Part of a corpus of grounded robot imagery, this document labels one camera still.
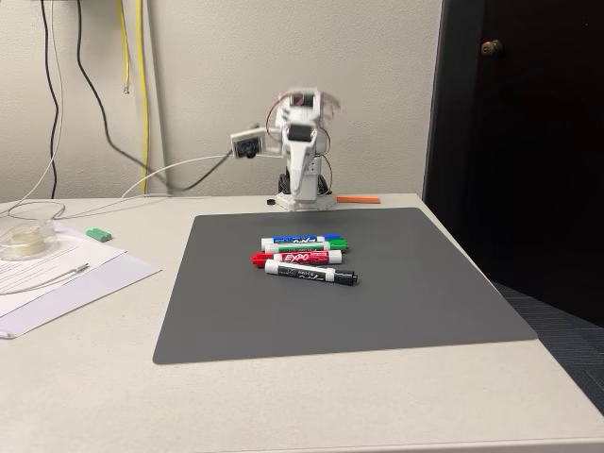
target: orange object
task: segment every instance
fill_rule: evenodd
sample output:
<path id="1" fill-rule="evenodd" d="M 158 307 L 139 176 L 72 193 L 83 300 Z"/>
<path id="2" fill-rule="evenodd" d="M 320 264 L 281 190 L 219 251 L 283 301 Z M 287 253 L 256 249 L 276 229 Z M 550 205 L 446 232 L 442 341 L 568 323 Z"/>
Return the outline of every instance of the orange object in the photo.
<path id="1" fill-rule="evenodd" d="M 338 203 L 381 203 L 378 196 L 367 195 L 337 195 Z"/>

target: wall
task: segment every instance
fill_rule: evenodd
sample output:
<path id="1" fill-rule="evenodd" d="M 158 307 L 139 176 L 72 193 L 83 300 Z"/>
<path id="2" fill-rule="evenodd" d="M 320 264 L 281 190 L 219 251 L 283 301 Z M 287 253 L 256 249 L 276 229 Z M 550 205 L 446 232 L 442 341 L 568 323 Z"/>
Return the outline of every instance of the wall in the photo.
<path id="1" fill-rule="evenodd" d="M 342 101 L 334 189 L 421 193 L 440 10 L 440 0 L 151 0 L 168 161 L 224 153 L 279 91 L 316 86 Z M 267 160 L 229 162 L 198 192 L 274 193 L 284 163 Z"/>
<path id="2" fill-rule="evenodd" d="M 46 18 L 50 22 L 50 3 Z M 136 53 L 131 94 L 123 92 L 123 51 L 115 0 L 83 0 L 82 63 L 98 90 L 114 141 L 139 159 L 143 120 Z M 136 51 L 135 2 L 126 0 L 130 46 Z M 142 177 L 140 167 L 105 141 L 101 113 L 76 63 L 77 4 L 56 1 L 55 37 L 64 87 L 64 121 L 56 159 L 57 198 L 120 196 Z M 49 158 L 55 115 L 44 71 L 44 31 L 39 1 L 0 2 L 0 202 L 21 198 L 42 175 Z M 50 59 L 55 92 L 59 80 Z M 151 163 L 162 166 L 160 147 Z M 48 198 L 52 177 L 32 197 Z"/>
<path id="3" fill-rule="evenodd" d="M 125 3 L 134 50 L 135 2 Z M 115 141 L 140 157 L 136 55 L 132 94 L 124 96 L 115 1 L 84 0 L 82 8 L 84 65 Z M 223 154 L 229 134 L 261 123 L 279 91 L 317 86 L 343 104 L 330 130 L 334 189 L 421 193 L 440 8 L 440 0 L 149 0 L 165 140 L 165 150 L 161 137 L 152 141 L 151 163 L 159 166 L 164 154 L 166 163 Z M 75 1 L 56 2 L 65 86 L 58 197 L 119 196 L 141 170 L 105 143 L 100 112 L 76 66 L 76 20 Z M 40 4 L 4 0 L 0 23 L 0 201 L 7 201 L 32 187 L 47 164 L 54 106 Z M 283 165 L 230 161 L 193 193 L 274 193 Z M 170 176 L 188 183 L 207 166 L 179 167 Z M 49 194 L 50 178 L 34 196 Z"/>

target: door knob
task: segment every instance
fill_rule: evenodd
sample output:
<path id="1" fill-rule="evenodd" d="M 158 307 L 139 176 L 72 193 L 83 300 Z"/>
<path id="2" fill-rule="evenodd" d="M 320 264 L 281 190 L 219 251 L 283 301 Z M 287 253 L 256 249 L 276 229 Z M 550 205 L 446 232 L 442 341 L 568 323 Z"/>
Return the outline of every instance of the door knob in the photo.
<path id="1" fill-rule="evenodd" d="M 480 47 L 480 53 L 482 55 L 498 54 L 502 50 L 503 47 L 501 46 L 501 42 L 499 42 L 498 40 L 484 42 Z"/>

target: blue marker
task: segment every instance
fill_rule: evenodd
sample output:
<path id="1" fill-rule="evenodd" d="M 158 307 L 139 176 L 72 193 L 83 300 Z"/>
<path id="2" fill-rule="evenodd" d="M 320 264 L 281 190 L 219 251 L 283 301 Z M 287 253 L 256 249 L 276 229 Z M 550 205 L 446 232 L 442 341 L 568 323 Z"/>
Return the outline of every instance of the blue marker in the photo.
<path id="1" fill-rule="evenodd" d="M 262 238 L 262 251 L 269 243 L 326 243 L 332 239 L 341 239 L 342 236 L 336 233 L 328 233 L 323 236 L 315 236 L 314 234 L 301 234 L 299 236 L 273 236 L 272 238 Z"/>

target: dry erase marker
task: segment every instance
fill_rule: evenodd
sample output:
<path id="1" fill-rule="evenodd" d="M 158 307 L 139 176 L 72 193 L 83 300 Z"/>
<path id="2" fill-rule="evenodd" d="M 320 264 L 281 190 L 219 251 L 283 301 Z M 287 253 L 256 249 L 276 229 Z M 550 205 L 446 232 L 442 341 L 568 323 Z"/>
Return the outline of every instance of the dry erase marker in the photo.
<path id="1" fill-rule="evenodd" d="M 264 267 L 267 260 L 295 262 L 298 264 L 340 264 L 342 252 L 340 250 L 329 250 L 327 252 L 288 252 L 288 253 L 262 253 L 252 255 L 252 264 L 259 269 Z"/>
<path id="2" fill-rule="evenodd" d="M 346 239 L 332 239 L 325 243 L 268 243 L 264 246 L 266 253 L 287 253 L 287 252 L 315 252 L 341 250 L 345 252 L 348 249 Z"/>
<path id="3" fill-rule="evenodd" d="M 352 271 L 332 267 L 312 267 L 277 260 L 267 260 L 264 265 L 266 274 L 274 276 L 304 278 L 306 280 L 328 281 L 352 286 L 359 277 Z"/>
<path id="4" fill-rule="evenodd" d="M 272 238 L 260 239 L 262 250 L 268 243 L 325 243 L 330 239 L 341 239 L 337 233 L 328 233 L 323 236 L 315 236 L 313 234 L 301 234 L 299 236 L 273 236 Z"/>

